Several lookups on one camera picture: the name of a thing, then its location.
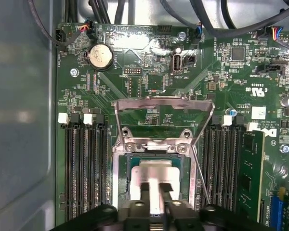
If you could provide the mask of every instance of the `white connector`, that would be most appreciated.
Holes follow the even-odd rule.
[[[59,113],[58,114],[58,123],[59,124],[68,124],[69,118],[67,113]]]
[[[222,126],[231,126],[232,125],[232,116],[231,115],[223,115],[221,120]]]
[[[83,114],[83,123],[85,125],[92,125],[93,115],[92,114]]]

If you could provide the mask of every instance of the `screw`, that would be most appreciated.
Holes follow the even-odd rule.
[[[280,146],[279,150],[280,150],[281,153],[288,153],[289,152],[289,146],[283,144],[283,145]]]
[[[186,33],[184,31],[179,32],[178,39],[184,41],[186,39]]]
[[[133,143],[127,143],[127,144],[125,145],[125,150],[128,151],[128,152],[133,152],[133,151],[135,151],[134,144],[133,144]]]
[[[181,205],[181,202],[180,202],[180,201],[174,201],[173,204],[174,204],[175,206],[180,206],[180,205]]]
[[[186,138],[188,138],[189,135],[190,135],[190,134],[189,134],[189,132],[187,132],[187,131],[184,133],[184,137],[186,137]]]
[[[185,144],[179,144],[178,145],[178,152],[179,153],[186,153],[186,145]]]
[[[135,205],[136,205],[136,206],[144,206],[144,203],[142,203],[142,202],[137,202]]]
[[[76,68],[71,69],[70,74],[72,77],[77,77],[79,75],[79,70]]]

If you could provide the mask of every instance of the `ram slot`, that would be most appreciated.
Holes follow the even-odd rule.
[[[224,139],[225,131],[216,129],[215,131],[215,156],[213,164],[213,200],[214,205],[221,205],[223,190],[223,162],[224,162]]]
[[[73,128],[73,147],[72,147],[72,218],[80,215],[80,158],[82,153],[82,129]]]
[[[99,204],[107,204],[107,126],[98,124],[96,130],[96,155],[98,156]]]
[[[202,173],[204,174],[204,180],[207,187],[207,191],[210,200],[213,198],[212,191],[212,174],[213,174],[213,162],[214,162],[214,151],[215,151],[215,130],[212,127],[206,129],[204,133],[203,153],[202,153]],[[207,201],[202,194],[202,205],[206,205]]]
[[[95,156],[95,131],[96,129],[89,127],[86,129],[88,133],[88,210],[95,207],[96,204],[96,156]]]
[[[235,150],[234,150],[234,168],[233,168],[233,185],[232,185],[232,211],[236,211],[236,202],[237,202],[237,192],[235,186],[237,185],[238,181],[238,173],[239,173],[239,162],[240,162],[240,147],[243,140],[243,132],[240,127],[234,129],[234,139],[233,142],[235,143]]]
[[[70,128],[65,128],[65,215],[66,221],[72,219],[72,148],[73,133]]]
[[[234,164],[235,164],[235,148],[236,148],[236,136],[234,131],[227,132],[225,139],[225,157],[224,157],[224,186],[223,186],[223,208],[228,210],[232,209],[232,197],[233,197],[233,177],[234,177]]]
[[[79,213],[87,211],[87,136],[84,128],[80,129],[80,152],[79,152]]]

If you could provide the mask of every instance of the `black cable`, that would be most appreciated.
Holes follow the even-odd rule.
[[[37,9],[35,8],[34,2],[33,0],[28,0],[28,4],[30,7],[30,11],[32,13],[32,16],[34,18],[34,21],[36,22],[37,26],[40,28],[42,34],[48,38],[50,41],[52,41],[54,44],[61,46],[61,47],[67,47],[68,45],[72,44],[73,42],[75,42],[75,40],[78,38],[78,36],[81,34],[81,31],[78,30],[76,31],[73,36],[67,41],[67,42],[59,42],[56,39],[54,39],[49,33],[48,31],[45,29],[42,21],[39,18]]]
[[[65,5],[64,5],[64,22],[65,23],[70,23],[70,5],[69,5],[70,0],[65,0]]]
[[[78,17],[77,17],[77,0],[69,0],[70,2],[70,10],[71,10],[71,22],[77,23]]]
[[[167,11],[168,14],[170,14],[172,17],[174,17],[176,20],[178,20],[180,23],[184,24],[185,26],[188,26],[193,29],[197,29],[198,25],[192,24],[189,21],[183,19],[180,15],[178,15],[173,8],[168,4],[167,0],[159,0],[160,4],[163,6],[163,8]]]
[[[119,25],[122,23],[123,11],[124,11],[125,0],[118,0],[118,6],[115,15],[115,24]]]
[[[236,26],[233,24],[229,10],[228,10],[228,2],[227,0],[221,0],[221,9],[222,9],[222,15],[223,19],[229,29],[236,29]]]
[[[111,24],[104,0],[97,0],[97,4],[102,14],[102,18],[106,24]]]
[[[101,15],[100,15],[100,10],[99,10],[97,1],[96,0],[89,0],[89,2],[90,2],[90,5],[91,5],[91,8],[93,10],[94,17],[95,17],[96,21],[98,23],[104,23]]]
[[[282,47],[285,47],[287,49],[289,49],[289,44],[286,44],[284,42],[282,42],[281,40],[277,39],[275,40],[275,42],[277,42],[279,45],[281,45]]]
[[[206,13],[206,10],[203,6],[202,0],[190,0],[190,2],[196,15],[198,16],[199,20],[201,21],[205,29],[216,38],[229,38],[229,37],[240,36],[251,31],[259,30],[261,28],[264,28],[265,26],[275,24],[279,22],[280,20],[289,16],[289,8],[288,8],[284,10],[283,12],[275,16],[272,16],[268,19],[265,19],[259,23],[242,27],[239,29],[235,29],[235,30],[230,29],[230,30],[222,31],[222,30],[215,30],[214,27],[212,26],[210,19]]]

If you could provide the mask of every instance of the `integrated circuit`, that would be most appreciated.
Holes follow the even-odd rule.
[[[231,50],[231,60],[244,61],[245,48],[233,47]]]

